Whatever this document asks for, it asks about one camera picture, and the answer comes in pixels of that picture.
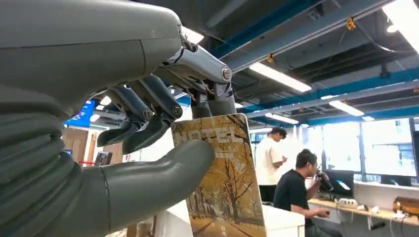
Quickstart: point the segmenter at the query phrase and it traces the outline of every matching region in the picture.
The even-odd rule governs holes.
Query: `ceiling light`
[[[382,7],[382,10],[416,52],[419,52],[419,9],[414,0],[396,0]]]
[[[333,97],[336,97],[337,95],[326,95],[326,96],[322,96],[322,97],[320,97],[320,99],[322,99],[322,100],[327,100],[327,99],[330,99],[330,98],[333,98]]]
[[[249,133],[263,133],[263,132],[270,132],[270,131],[272,131],[272,128],[271,127],[266,127],[266,128],[249,130]]]
[[[367,121],[367,122],[374,121],[374,118],[371,117],[371,116],[365,116],[365,117],[362,117],[362,119]]]
[[[181,98],[181,97],[183,97],[183,96],[185,96],[185,95],[187,95],[185,92],[182,92],[182,93],[180,93],[180,94],[178,94],[178,95],[175,95],[174,96],[174,98],[175,99],[179,99],[179,98]]]
[[[90,117],[90,121],[91,121],[91,122],[96,122],[99,118],[100,118],[100,115],[92,115],[92,116]]]
[[[273,115],[271,113],[267,113],[265,114],[266,117],[268,118],[272,118],[278,121],[282,121],[282,122],[287,122],[287,123],[291,123],[291,124],[298,124],[299,122],[297,120],[291,119],[291,118],[287,118],[284,116],[280,116],[280,115]]]
[[[283,73],[280,73],[270,67],[267,67],[261,63],[255,63],[249,67],[251,70],[264,75],[265,77],[271,78],[279,83],[294,88],[300,92],[311,90],[309,85],[306,85],[292,77],[289,77]]]
[[[195,31],[192,31],[184,26],[182,26],[182,33],[186,35],[186,38],[191,43],[199,43],[204,38],[203,35],[196,33]]]
[[[395,33],[396,31],[398,31],[398,29],[395,25],[390,25],[390,26],[387,27],[387,32],[388,33]]]
[[[101,105],[109,105],[112,102],[111,98],[109,98],[109,96],[105,96],[101,101],[100,104]]]
[[[329,102],[329,105],[331,105],[331,106],[333,106],[333,107],[335,107],[337,109],[340,109],[342,111],[345,111],[348,114],[353,115],[353,116],[362,116],[362,115],[364,115],[364,112],[362,112],[360,110],[357,110],[356,108],[354,108],[352,106],[349,106],[349,105],[347,105],[347,104],[345,104],[345,103],[343,103],[341,101],[338,101],[338,100]]]

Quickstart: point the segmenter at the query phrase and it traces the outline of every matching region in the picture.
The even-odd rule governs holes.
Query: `power strip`
[[[341,198],[337,201],[337,206],[346,208],[357,208],[359,205],[355,199]]]

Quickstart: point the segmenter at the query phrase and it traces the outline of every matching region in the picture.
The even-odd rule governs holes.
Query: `desk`
[[[268,237],[304,237],[303,215],[265,205],[262,209]],[[186,201],[157,214],[155,237],[193,237]]]
[[[336,209],[336,203],[333,201],[325,201],[325,200],[319,200],[319,199],[310,199],[308,201],[309,204],[311,205],[316,205],[316,206],[324,206],[330,209]],[[384,220],[393,220],[396,222],[402,222],[402,219],[395,219],[393,218],[393,211],[392,210],[382,210],[380,209],[379,213],[373,213],[371,211],[362,211],[362,210],[357,210],[357,209],[353,209],[353,208],[345,208],[345,207],[338,207],[338,210],[341,211],[347,211],[347,212],[353,212],[355,214],[359,214],[359,215],[364,215],[364,216],[372,216],[375,218],[380,218],[380,219],[384,219]],[[411,217],[406,217],[405,220],[403,221],[403,224],[408,224],[408,225],[414,225],[414,226],[419,226],[419,221],[418,218],[416,216],[411,216]]]

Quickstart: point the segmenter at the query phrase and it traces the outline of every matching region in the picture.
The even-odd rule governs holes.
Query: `book cover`
[[[215,150],[209,171],[186,200],[193,236],[266,237],[246,116],[179,121],[171,130],[175,146],[201,139]]]

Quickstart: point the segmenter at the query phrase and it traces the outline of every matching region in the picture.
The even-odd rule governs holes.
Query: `black t-shirt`
[[[276,187],[274,206],[287,211],[291,211],[291,205],[309,210],[304,181],[304,177],[293,169],[285,173]],[[305,219],[306,227],[312,225],[313,222],[310,219]]]

